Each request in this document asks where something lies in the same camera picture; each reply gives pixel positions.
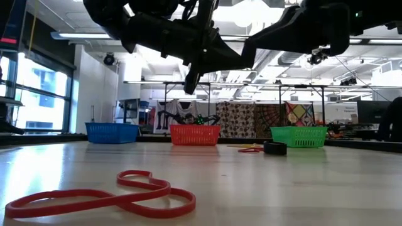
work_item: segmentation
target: table surface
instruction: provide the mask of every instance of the table surface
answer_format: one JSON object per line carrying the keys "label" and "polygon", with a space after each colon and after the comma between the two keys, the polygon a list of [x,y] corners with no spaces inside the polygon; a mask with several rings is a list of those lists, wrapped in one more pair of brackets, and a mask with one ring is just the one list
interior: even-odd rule
{"label": "table surface", "polygon": [[[117,207],[11,220],[4,206],[40,191],[95,188],[114,194],[115,176],[148,170],[197,196],[195,212],[154,220]],[[0,149],[4,225],[401,225],[402,155],[324,147],[287,156],[238,153],[226,145],[77,142]],[[45,203],[74,202],[81,198]],[[165,207],[166,198],[141,202]],[[170,206],[182,201],[170,197]]]}

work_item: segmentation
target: ceiling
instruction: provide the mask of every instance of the ceiling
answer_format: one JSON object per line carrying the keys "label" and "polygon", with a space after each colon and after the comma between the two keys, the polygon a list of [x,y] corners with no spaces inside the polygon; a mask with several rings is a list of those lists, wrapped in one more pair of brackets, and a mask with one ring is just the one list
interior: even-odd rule
{"label": "ceiling", "polygon": [[[78,0],[28,0],[28,11],[37,10],[37,17],[62,33],[103,33],[87,14],[84,5]],[[220,0],[220,8],[214,13],[215,25],[220,28],[221,35],[252,35],[255,32],[275,23],[281,16],[283,9],[269,8],[263,0]],[[179,8],[173,18],[181,15]],[[401,39],[396,30],[387,30],[385,26],[369,29],[356,38],[386,38]],[[104,57],[107,52],[115,53],[120,61],[127,61],[130,55],[121,47],[119,41],[112,40],[81,40],[73,41],[85,45],[85,49],[93,56]],[[238,53],[243,48],[242,43],[227,43]],[[152,80],[158,75],[173,75],[180,71],[182,60],[168,57],[160,58],[157,51],[145,47],[138,47],[137,53],[143,59],[143,76]],[[338,85],[334,78],[342,75],[348,76],[349,70],[356,72],[364,83],[371,82],[372,71],[390,60],[402,59],[401,46],[350,46],[349,49],[338,56],[330,58],[323,63],[311,67],[307,64],[307,57],[298,55],[290,67],[278,65],[278,57],[283,52],[259,50],[254,64],[256,73],[243,75],[239,73],[223,72],[220,76],[207,76],[204,80],[210,81],[219,78],[219,81],[210,82],[252,82],[272,83],[281,79],[282,83],[314,83]]]}

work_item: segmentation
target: patterned fabric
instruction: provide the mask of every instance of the patterned fabric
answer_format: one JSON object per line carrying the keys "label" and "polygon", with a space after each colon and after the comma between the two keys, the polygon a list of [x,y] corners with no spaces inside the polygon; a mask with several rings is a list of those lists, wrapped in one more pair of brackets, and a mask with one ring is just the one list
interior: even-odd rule
{"label": "patterned fabric", "polygon": [[279,109],[282,108],[282,115],[285,115],[285,105],[264,104],[256,105],[254,110],[254,118],[256,122],[257,138],[272,138],[270,127],[285,125],[285,117],[280,122]]}
{"label": "patterned fabric", "polygon": [[216,105],[217,115],[220,117],[222,138],[255,138],[254,132],[254,104],[231,104],[221,102]]}
{"label": "patterned fabric", "polygon": [[286,103],[287,119],[296,126],[312,126],[314,123],[314,109],[312,104]]}

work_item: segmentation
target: security camera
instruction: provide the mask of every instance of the security camera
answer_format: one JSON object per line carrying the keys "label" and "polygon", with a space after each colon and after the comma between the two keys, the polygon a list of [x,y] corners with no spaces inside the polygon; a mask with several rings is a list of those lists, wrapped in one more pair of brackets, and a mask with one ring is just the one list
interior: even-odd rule
{"label": "security camera", "polygon": [[103,62],[107,66],[112,66],[115,61],[116,61],[116,59],[114,58],[113,53],[106,53],[105,59],[103,59]]}

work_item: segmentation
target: blue basket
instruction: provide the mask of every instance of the blue basket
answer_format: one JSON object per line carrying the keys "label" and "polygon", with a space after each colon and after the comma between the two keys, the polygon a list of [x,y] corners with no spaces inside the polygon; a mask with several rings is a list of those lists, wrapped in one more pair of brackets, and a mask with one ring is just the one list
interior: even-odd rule
{"label": "blue basket", "polygon": [[88,141],[96,144],[124,144],[136,142],[138,126],[118,123],[85,123]]}

